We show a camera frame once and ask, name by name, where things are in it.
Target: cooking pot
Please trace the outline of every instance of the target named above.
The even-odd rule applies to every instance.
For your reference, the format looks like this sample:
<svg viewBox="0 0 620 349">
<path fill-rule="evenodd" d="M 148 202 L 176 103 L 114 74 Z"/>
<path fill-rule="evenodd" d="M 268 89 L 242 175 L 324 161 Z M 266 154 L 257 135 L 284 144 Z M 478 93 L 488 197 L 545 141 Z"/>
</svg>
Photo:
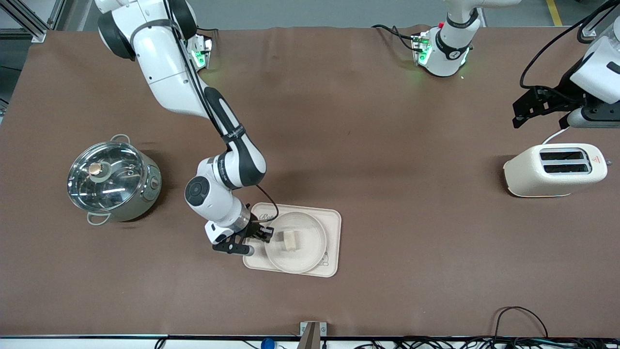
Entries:
<svg viewBox="0 0 620 349">
<path fill-rule="evenodd" d="M 69 198 L 87 211 L 92 225 L 135 219 L 151 208 L 161 191 L 159 168 L 130 143 L 127 135 L 115 135 L 88 148 L 71 166 Z"/>
</svg>

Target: pot lid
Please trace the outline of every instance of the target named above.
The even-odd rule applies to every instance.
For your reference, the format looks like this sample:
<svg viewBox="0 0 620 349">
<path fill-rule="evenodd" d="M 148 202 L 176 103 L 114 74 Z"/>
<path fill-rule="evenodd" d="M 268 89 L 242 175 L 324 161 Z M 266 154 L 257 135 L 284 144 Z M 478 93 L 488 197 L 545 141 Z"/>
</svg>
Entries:
<svg viewBox="0 0 620 349">
<path fill-rule="evenodd" d="M 144 176 L 144 162 L 136 148 L 125 142 L 103 142 L 74 161 L 67 191 L 81 209 L 106 212 L 131 199 Z"/>
</svg>

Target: brown table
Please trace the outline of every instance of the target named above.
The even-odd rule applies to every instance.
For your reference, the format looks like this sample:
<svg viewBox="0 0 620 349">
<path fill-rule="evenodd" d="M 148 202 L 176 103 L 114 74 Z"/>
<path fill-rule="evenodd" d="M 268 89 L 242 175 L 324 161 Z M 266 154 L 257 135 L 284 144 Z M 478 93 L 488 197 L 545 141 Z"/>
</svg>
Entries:
<svg viewBox="0 0 620 349">
<path fill-rule="evenodd" d="M 203 77 L 265 155 L 264 188 L 342 215 L 327 279 L 214 252 L 183 197 L 198 162 L 224 149 L 211 124 L 164 110 L 138 64 L 97 33 L 50 32 L 0 127 L 0 333 L 287 334 L 311 319 L 331 335 L 479 335 L 498 308 L 520 305 L 552 336 L 620 335 L 615 166 L 561 199 L 517 199 L 502 182 L 504 161 L 557 130 L 559 116 L 514 130 L 511 105 L 523 67 L 559 31 L 481 29 L 450 78 L 374 29 L 219 34 Z M 584 51 L 561 40 L 528 82 L 553 85 Z M 66 175 L 120 132 L 160 165 L 164 189 L 143 219 L 91 227 Z M 558 140 L 614 160 L 617 138 L 575 129 Z M 515 312 L 500 334 L 541 333 Z"/>
</svg>

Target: pot handle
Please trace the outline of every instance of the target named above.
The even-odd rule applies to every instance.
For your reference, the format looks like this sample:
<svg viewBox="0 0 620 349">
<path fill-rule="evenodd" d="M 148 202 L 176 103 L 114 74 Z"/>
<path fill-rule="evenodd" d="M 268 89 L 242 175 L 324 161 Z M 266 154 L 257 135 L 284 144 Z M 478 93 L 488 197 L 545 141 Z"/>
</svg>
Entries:
<svg viewBox="0 0 620 349">
<path fill-rule="evenodd" d="M 117 140 L 119 138 L 127 138 L 127 144 L 131 144 L 131 140 L 129 139 L 129 136 L 127 136 L 126 134 L 118 134 L 118 135 L 114 135 L 112 136 L 112 138 L 110 139 L 110 141 L 113 140 Z"/>
<path fill-rule="evenodd" d="M 104 213 L 104 214 L 100 214 L 100 213 L 92 213 L 92 212 L 88 212 L 86 214 L 86 220 L 88 221 L 88 223 L 90 225 L 104 225 L 108 220 L 110 220 L 110 217 L 112 216 L 111 213 Z M 105 219 L 99 223 L 95 223 L 92 221 L 93 217 L 105 217 Z"/>
</svg>

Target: beige tray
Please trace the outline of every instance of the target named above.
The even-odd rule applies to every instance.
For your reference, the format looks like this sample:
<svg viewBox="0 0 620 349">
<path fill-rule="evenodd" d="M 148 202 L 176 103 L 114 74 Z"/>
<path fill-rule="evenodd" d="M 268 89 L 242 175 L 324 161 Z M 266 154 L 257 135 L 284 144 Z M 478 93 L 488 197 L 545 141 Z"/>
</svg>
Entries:
<svg viewBox="0 0 620 349">
<path fill-rule="evenodd" d="M 338 255 L 340 253 L 340 226 L 342 224 L 342 218 L 338 211 L 328 209 L 316 209 L 313 207 L 301 207 L 291 205 L 278 205 L 280 214 L 289 212 L 303 212 L 316 218 L 323 228 L 325 228 L 325 234 L 327 235 L 327 250 L 323 259 L 312 270 L 301 273 L 299 275 L 319 276 L 321 278 L 329 278 L 333 276 L 338 270 Z M 266 202 L 259 202 L 252 207 L 252 213 L 258 219 L 268 219 L 275 215 L 275 208 L 273 204 Z M 277 271 L 284 273 L 282 270 L 276 268 L 267 258 L 267 252 L 265 251 L 265 243 L 253 238 L 248 238 L 246 244 L 254 247 L 254 254 L 252 256 L 244 256 L 243 264 L 250 269 Z"/>
</svg>

